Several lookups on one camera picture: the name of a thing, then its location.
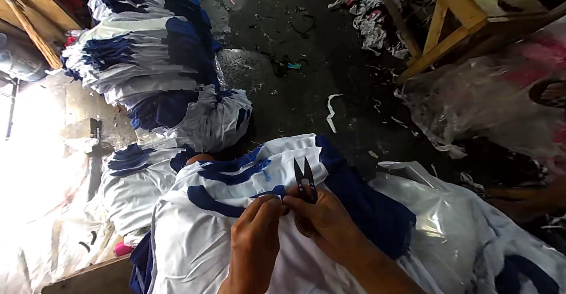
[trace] hand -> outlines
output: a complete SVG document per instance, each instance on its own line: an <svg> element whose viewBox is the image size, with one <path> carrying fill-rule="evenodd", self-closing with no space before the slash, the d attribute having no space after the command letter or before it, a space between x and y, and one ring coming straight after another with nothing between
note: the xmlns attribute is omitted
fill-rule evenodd
<svg viewBox="0 0 566 294"><path fill-rule="evenodd" d="M230 271L219 294L267 291L279 253L279 217L286 210L278 197L261 196L232 225Z"/></svg>
<svg viewBox="0 0 566 294"><path fill-rule="evenodd" d="M295 198L296 188L287 193L290 196L283 198L283 204L295 212L299 232L348 269L368 293L425 294L393 260L367 240L332 192L317 188L316 204Z"/></svg>
<svg viewBox="0 0 566 294"><path fill-rule="evenodd" d="M318 201L309 204L299 198L297 188L287 191L283 203L295 212L295 225L331 259L347 269L375 260L377 247L367 240L350 218L340 200L327 189L317 189Z"/></svg>

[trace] plastic sheet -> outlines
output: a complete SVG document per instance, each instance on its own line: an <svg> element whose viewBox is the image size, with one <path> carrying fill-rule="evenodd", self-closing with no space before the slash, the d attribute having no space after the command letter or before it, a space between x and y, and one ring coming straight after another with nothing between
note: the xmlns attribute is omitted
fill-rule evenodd
<svg viewBox="0 0 566 294"><path fill-rule="evenodd" d="M552 42L555 53L566 48L566 42L555 37ZM476 135L532 158L564 155L564 140L556 140L564 130L562 110L529 98L533 83L556 76L561 69L553 63L560 59L557 54L539 52L537 57L533 50L538 48L548 51L534 36L506 52L445 65L407 80L403 93L414 123L438 150L449 151L453 158L465 153L452 142Z"/></svg>
<svg viewBox="0 0 566 294"><path fill-rule="evenodd" d="M26 189L27 195L31 194L27 197L5 196L18 205L19 212L11 211L15 218L4 224L0 237L1 293L40 293L44 286L61 277L114 257L112 248L119 240L101 207L101 196L92 197L89 191L91 175L87 161L86 154L77 152L60 164L58 183L67 188L60 204L54 203L55 197L42 198L30 189ZM49 178L40 178L43 188L49 189ZM61 197L59 191L50 192ZM39 210L22 211L36 198L42 200L36 206ZM46 212L31 222L13 223L30 216L25 212L39 211Z"/></svg>
<svg viewBox="0 0 566 294"><path fill-rule="evenodd" d="M417 216L410 253L444 293L496 293L495 277L509 254L532 261L564 290L566 257L476 194L439 180L416 161L379 165L403 177L378 173L370 186ZM528 286L523 282L524 292Z"/></svg>

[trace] garment pile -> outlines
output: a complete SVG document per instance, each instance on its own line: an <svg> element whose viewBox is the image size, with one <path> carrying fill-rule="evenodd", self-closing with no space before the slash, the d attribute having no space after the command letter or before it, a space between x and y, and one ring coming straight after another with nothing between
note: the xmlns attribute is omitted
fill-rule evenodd
<svg viewBox="0 0 566 294"><path fill-rule="evenodd" d="M566 258L520 229L473 192L440 181L416 162L407 178L378 173L365 183L328 140L278 138L231 161L201 161L177 172L156 199L150 231L131 254L136 293L216 293L228 275L230 228L251 202L285 196L294 160L308 160L355 224L422 289L441 293L560 293ZM268 293L365 293L356 279L279 221L280 251Z"/></svg>
<svg viewBox="0 0 566 294"><path fill-rule="evenodd" d="M123 105L134 129L220 151L246 132L251 102L218 79L221 45L199 0L89 0L98 24L63 50L66 74Z"/></svg>

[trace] wooden table leg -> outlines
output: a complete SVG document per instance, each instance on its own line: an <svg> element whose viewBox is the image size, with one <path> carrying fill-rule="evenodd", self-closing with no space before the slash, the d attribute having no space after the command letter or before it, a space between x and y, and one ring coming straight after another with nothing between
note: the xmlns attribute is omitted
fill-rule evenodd
<svg viewBox="0 0 566 294"><path fill-rule="evenodd" d="M466 28L461 26L452 32L446 39L442 40L439 44L435 45L427 53L416 60L409 68L405 70L400 76L397 82L403 82L406 79L414 76L415 74L421 73L428 66L433 65L436 61L442 58L446 53L452 50L460 41L471 34L476 33L485 25L485 22L478 23L475 27Z"/></svg>
<svg viewBox="0 0 566 294"><path fill-rule="evenodd" d="M422 54L421 47L419 47L413 33L409 30L409 27L407 27L407 24L405 23L403 16L401 16L401 12L397 8L395 2L393 0L382 1L391 15L391 18L393 18L393 23L397 27L397 30L399 30L399 34L403 40L405 40L405 44L407 45L407 49L409 49L411 56L420 57Z"/></svg>
<svg viewBox="0 0 566 294"><path fill-rule="evenodd" d="M428 51L430 51L430 49L434 48L434 46L438 44L447 10L448 5L444 3L443 0L436 0L434 13L432 14L432 20L430 22L430 27L428 28L426 43L424 44L423 54L426 54Z"/></svg>

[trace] white and blue jersey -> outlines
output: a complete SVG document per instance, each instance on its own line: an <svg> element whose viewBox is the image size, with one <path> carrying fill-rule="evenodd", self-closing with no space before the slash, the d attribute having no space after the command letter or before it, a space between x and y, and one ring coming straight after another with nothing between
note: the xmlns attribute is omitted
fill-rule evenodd
<svg viewBox="0 0 566 294"><path fill-rule="evenodd" d="M232 224L254 198L283 196L295 185L293 161L304 157L315 184L333 191L374 244L394 260L406 253L414 214L372 190L324 138L307 134L274 139L236 160L181 169L156 203L151 233L140 244L145 247L132 254L132 288L216 293L228 274ZM269 293L364 293L348 271L297 231L292 214L280 219L279 243Z"/></svg>

